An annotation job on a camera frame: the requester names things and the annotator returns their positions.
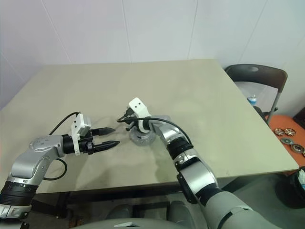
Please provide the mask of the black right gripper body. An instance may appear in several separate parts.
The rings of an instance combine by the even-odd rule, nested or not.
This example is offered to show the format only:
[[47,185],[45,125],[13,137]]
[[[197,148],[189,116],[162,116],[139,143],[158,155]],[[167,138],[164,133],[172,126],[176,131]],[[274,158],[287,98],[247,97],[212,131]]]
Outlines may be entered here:
[[127,122],[133,122],[133,121],[129,121],[129,119],[136,119],[136,118],[137,118],[137,116],[136,116],[135,112],[129,107],[129,108],[127,108],[122,120],[125,123],[127,123]]

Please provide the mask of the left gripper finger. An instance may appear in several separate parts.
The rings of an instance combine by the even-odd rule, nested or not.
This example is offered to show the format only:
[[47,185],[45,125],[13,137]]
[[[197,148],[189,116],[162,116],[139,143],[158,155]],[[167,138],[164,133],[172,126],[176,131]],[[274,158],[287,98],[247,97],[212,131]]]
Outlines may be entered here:
[[102,128],[95,128],[91,129],[91,135],[92,136],[102,136],[102,135],[108,135],[115,132],[115,129],[110,127],[102,127]]
[[100,144],[92,143],[92,154],[116,147],[119,143],[119,141],[114,140],[102,142]]

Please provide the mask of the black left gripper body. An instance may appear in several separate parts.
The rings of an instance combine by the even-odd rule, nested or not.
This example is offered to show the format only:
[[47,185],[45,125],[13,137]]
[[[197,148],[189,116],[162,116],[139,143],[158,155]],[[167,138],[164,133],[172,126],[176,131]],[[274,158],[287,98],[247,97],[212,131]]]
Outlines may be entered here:
[[91,132],[88,132],[85,136],[81,136],[79,140],[80,152],[92,155],[94,153],[93,148],[94,148],[94,143]]

